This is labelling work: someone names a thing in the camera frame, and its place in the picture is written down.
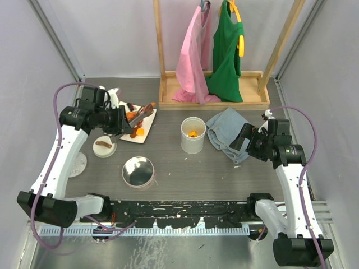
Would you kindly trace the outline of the blue denim shorts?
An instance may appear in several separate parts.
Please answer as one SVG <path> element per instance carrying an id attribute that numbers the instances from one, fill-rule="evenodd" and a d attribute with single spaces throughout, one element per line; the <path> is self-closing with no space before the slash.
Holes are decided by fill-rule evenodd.
<path id="1" fill-rule="evenodd" d="M 236 139 L 245 123 L 248 121 L 232 108 L 227 108 L 216 114 L 205 123 L 210 143 L 235 164 L 239 164 L 249 157 L 245 151 L 249 143 L 248 139 L 243 142 L 240 150 L 230 148 L 230 144 Z"/>

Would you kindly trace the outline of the pink metal bowl container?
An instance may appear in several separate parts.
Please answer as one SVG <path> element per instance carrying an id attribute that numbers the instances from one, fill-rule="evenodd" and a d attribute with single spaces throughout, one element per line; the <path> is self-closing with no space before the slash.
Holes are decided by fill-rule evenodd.
<path id="1" fill-rule="evenodd" d="M 148 158 L 135 156 L 125 162 L 121 176 L 132 189 L 144 191 L 155 182 L 155 168 Z"/>

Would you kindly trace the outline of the orange food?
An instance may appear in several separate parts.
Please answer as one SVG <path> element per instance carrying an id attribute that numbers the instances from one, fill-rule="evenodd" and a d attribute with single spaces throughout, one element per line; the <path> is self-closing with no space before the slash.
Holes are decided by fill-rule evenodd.
<path id="1" fill-rule="evenodd" d="M 197 135 L 197 132 L 196 132 L 196 131 L 192 131 L 192 132 L 190 132 L 190 133 L 188 134 L 188 136 L 189 136 L 189 137 L 191 137 L 191 138 L 196 138 L 196 137 L 198 137 L 198 135 Z"/>

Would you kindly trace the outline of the tall white cylinder container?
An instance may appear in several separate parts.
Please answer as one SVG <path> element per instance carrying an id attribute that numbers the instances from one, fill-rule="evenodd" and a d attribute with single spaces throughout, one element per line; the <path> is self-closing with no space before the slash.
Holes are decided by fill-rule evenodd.
<path id="1" fill-rule="evenodd" d="M 196 131 L 198 137 L 191 138 L 188 134 Z M 204 145 L 206 124 L 198 117 L 188 117 L 181 123 L 181 147 L 188 154 L 199 153 Z"/>

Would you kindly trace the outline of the metal tongs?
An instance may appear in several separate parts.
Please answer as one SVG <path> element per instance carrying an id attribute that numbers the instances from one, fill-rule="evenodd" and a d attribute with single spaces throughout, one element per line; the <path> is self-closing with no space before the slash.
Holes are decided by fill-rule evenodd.
<path id="1" fill-rule="evenodd" d="M 129 125 L 131 128 L 135 127 L 138 122 L 142 121 L 144 118 L 149 117 L 152 115 L 153 113 L 153 106 L 151 104 L 142 107 L 139 112 L 131 119 L 128 121 Z"/>

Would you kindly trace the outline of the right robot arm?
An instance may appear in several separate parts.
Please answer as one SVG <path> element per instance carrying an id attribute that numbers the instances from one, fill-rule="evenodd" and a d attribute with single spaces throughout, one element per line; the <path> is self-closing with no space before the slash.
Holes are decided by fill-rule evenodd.
<path id="1" fill-rule="evenodd" d="M 273 236 L 274 258 L 279 266 L 324 267 L 333 253 L 332 240 L 326 239 L 312 208 L 306 177 L 306 157 L 302 146 L 292 143 L 290 123 L 286 119 L 268 119 L 260 128 L 245 123 L 231 143 L 261 161 L 270 160 L 279 178 L 286 213 L 281 213 L 268 193 L 252 193 L 247 199 L 246 214 L 262 220 Z"/>

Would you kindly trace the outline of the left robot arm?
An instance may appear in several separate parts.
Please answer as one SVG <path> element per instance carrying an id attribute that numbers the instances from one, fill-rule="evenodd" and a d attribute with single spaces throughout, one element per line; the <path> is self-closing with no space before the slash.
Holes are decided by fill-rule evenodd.
<path id="1" fill-rule="evenodd" d="M 132 132 L 126 107 L 119 103 L 120 93 L 119 88 L 107 91 L 85 84 L 75 106 L 55 112 L 58 130 L 48 159 L 30 190 L 17 196 L 17 203 L 32 221 L 68 228 L 87 215 L 100 222 L 112 218 L 108 196 L 90 193 L 66 198 L 65 192 L 75 159 L 92 130 L 100 128 L 114 137 Z"/>

